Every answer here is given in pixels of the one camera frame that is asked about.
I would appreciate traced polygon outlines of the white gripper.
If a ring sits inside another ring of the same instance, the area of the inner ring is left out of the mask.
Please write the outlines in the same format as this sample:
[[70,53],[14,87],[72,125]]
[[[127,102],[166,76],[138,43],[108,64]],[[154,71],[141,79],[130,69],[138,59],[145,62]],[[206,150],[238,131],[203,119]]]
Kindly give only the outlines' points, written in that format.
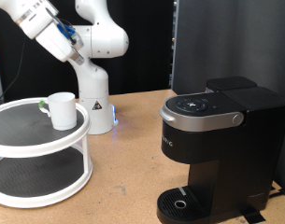
[[68,59],[77,65],[84,64],[84,58],[76,49],[72,48],[70,41],[53,22],[36,37],[36,41],[61,62]]

